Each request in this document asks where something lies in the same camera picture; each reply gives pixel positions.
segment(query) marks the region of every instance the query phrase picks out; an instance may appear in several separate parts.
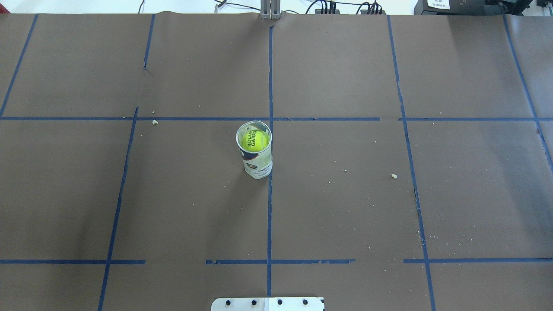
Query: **grid line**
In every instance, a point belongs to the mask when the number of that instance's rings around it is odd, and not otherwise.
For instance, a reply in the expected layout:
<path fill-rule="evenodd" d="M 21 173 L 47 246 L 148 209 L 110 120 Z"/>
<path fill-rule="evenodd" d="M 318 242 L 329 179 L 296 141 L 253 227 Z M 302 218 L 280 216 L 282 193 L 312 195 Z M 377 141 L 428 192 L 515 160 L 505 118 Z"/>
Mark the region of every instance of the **grid line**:
<path fill-rule="evenodd" d="M 432 311 L 436 311 L 436 303 L 434 300 L 434 288 L 432 286 L 432 276 L 430 274 L 430 264 L 428 260 L 428 250 L 426 249 L 426 237 L 424 234 L 424 224 L 422 222 L 422 211 L 420 209 L 419 190 L 417 188 L 415 166 L 413 164 L 413 154 L 411 152 L 411 143 L 409 141 L 409 129 L 407 128 L 407 119 L 405 114 L 405 106 L 403 104 L 403 95 L 401 94 L 401 88 L 399 86 L 399 69 L 398 69 L 398 60 L 395 54 L 394 34 L 392 32 L 392 20 L 390 19 L 389 15 L 387 15 L 386 18 L 388 20 L 390 46 L 392 48 L 392 58 L 394 61 L 395 82 L 397 84 L 398 97 L 399 97 L 399 102 L 401 104 L 401 117 L 403 119 L 403 131 L 405 133 L 405 144 L 407 146 L 407 154 L 409 156 L 409 168 L 411 170 L 411 179 L 413 180 L 413 189 L 415 191 L 415 204 L 416 204 L 417 215 L 419 218 L 419 233 L 420 233 L 420 240 L 422 243 L 422 255 L 424 256 L 424 266 L 426 270 L 426 283 L 428 285 L 428 296 L 430 298 L 430 307 L 432 308 Z"/>
<path fill-rule="evenodd" d="M 269 129 L 273 133 L 273 27 L 269 27 Z M 267 202 L 267 297 L 271 297 L 272 291 L 272 255 L 273 255 L 273 172 L 269 173 Z"/>
<path fill-rule="evenodd" d="M 515 62 L 515 65 L 517 66 L 520 82 L 522 83 L 522 86 L 524 88 L 524 94 L 526 95 L 526 99 L 528 100 L 528 105 L 530 106 L 530 110 L 532 111 L 532 116 L 534 117 L 536 128 L 538 129 L 538 134 L 540 135 L 541 144 L 544 148 L 545 156 L 547 157 L 547 163 L 549 164 L 549 170 L 551 171 L 551 173 L 553 173 L 553 163 L 551 162 L 551 154 L 549 153 L 549 148 L 547 147 L 547 143 L 545 142 L 544 133 L 541 130 L 540 122 L 538 121 L 538 116 L 536 114 L 536 109 L 534 107 L 534 103 L 532 102 L 532 97 L 530 96 L 530 92 L 528 91 L 528 86 L 526 85 L 526 80 L 524 79 L 522 69 L 520 68 L 517 53 L 515 51 L 513 41 L 511 39 L 511 33 L 509 31 L 507 17 L 505 16 L 505 14 L 503 14 L 502 17 L 503 17 L 503 25 L 505 26 L 505 32 L 507 34 L 507 41 L 509 42 L 509 47 L 511 49 L 511 53 L 513 54 L 513 60 Z"/>
<path fill-rule="evenodd" d="M 404 263 L 424 263 L 424 259 L 404 259 Z M 501 262 L 553 262 L 553 258 L 431 258 L 429 263 L 501 263 Z"/>
<path fill-rule="evenodd" d="M 355 259 L 271 259 L 272 265 L 312 265 L 316 263 L 346 265 Z M 266 259 L 217 259 L 206 260 L 206 265 L 266 265 Z"/>
<path fill-rule="evenodd" d="M 113 246 L 115 244 L 115 235 L 117 233 L 117 224 L 119 222 L 119 213 L 121 212 L 121 203 L 123 201 L 123 189 L 125 187 L 125 181 L 127 180 L 127 170 L 129 167 L 129 155 L 131 153 L 131 147 L 134 139 L 134 129 L 137 125 L 138 107 L 134 110 L 133 124 L 131 126 L 131 133 L 129 135 L 129 143 L 127 145 L 127 155 L 125 156 L 125 164 L 123 166 L 123 174 L 121 176 L 121 186 L 119 187 L 119 196 L 117 198 L 117 207 L 115 209 L 115 217 L 113 218 L 113 228 L 111 231 L 111 238 L 109 240 L 109 249 L 107 252 L 106 268 L 104 270 L 104 278 L 102 281 L 102 290 L 100 292 L 100 302 L 98 303 L 98 311 L 102 311 L 104 297 L 106 296 L 107 280 L 109 277 L 109 268 L 111 266 L 111 258 L 113 255 Z"/>
<path fill-rule="evenodd" d="M 36 20 L 38 19 L 38 14 L 35 14 L 35 17 L 33 18 L 33 23 L 31 24 L 31 27 L 29 29 L 29 34 L 27 34 L 27 39 L 25 40 L 25 44 L 23 45 L 23 49 L 21 50 L 21 54 L 19 56 L 19 59 L 17 60 L 17 65 L 15 66 L 15 69 L 13 71 L 12 79 L 9 82 L 8 90 L 6 91 L 6 96 L 4 97 L 4 101 L 2 102 L 2 107 L 0 108 L 0 117 L 4 114 L 4 110 L 6 109 L 6 105 L 8 104 L 9 94 L 12 92 L 13 84 L 15 83 L 15 78 L 17 77 L 17 73 L 19 72 L 19 67 L 21 66 L 21 62 L 23 61 L 23 56 L 25 56 L 25 52 L 27 51 L 27 46 L 29 45 L 29 41 L 31 40 L 31 35 L 33 35 L 33 30 L 36 25 Z"/>
<path fill-rule="evenodd" d="M 148 34 L 148 43 L 146 43 L 146 52 L 144 53 L 144 70 L 148 70 L 148 55 L 150 54 L 150 43 L 152 42 L 152 34 L 154 32 L 155 14 L 152 14 L 152 21 L 150 22 L 150 32 Z"/>

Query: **metal plate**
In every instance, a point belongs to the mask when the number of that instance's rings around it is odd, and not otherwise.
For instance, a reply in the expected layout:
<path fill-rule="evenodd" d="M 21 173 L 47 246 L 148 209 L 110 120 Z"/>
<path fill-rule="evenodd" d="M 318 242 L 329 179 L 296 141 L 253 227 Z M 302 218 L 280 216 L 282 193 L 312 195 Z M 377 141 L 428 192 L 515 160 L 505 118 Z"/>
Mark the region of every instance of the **metal plate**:
<path fill-rule="evenodd" d="M 211 304 L 211 311 L 229 310 L 324 311 L 325 299 L 319 297 L 217 298 Z"/>

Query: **label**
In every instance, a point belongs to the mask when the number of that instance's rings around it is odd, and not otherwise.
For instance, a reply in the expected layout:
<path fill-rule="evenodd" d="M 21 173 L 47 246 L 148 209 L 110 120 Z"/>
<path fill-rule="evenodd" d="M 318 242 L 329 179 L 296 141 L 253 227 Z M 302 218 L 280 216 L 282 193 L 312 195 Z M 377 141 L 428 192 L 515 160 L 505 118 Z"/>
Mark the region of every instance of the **label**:
<path fill-rule="evenodd" d="M 244 169 L 253 178 L 259 179 L 268 176 L 273 169 L 273 155 L 271 146 L 260 153 L 246 153 L 241 151 Z"/>
<path fill-rule="evenodd" d="M 427 0 L 428 6 L 437 8 L 437 9 L 444 9 L 449 10 L 449 0 Z"/>

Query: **black device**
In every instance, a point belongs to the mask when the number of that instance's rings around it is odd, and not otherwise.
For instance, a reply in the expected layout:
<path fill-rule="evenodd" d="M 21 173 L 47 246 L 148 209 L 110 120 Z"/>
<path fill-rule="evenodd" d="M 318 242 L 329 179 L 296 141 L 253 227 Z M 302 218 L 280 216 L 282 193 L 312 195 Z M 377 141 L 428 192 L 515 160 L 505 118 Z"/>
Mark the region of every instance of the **black device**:
<path fill-rule="evenodd" d="M 522 15 L 532 0 L 419 0 L 415 15 Z"/>

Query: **tennis ball can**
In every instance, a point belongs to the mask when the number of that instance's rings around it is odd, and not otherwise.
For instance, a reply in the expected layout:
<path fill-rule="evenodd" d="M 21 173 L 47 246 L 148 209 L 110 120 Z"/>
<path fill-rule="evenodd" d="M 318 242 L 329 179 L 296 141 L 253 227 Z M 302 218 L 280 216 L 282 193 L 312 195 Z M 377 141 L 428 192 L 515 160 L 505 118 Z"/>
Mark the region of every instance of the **tennis ball can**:
<path fill-rule="evenodd" d="M 267 177 L 271 173 L 273 134 L 265 123 L 250 121 L 240 126 L 236 132 L 236 143 L 246 173 L 255 179 Z"/>

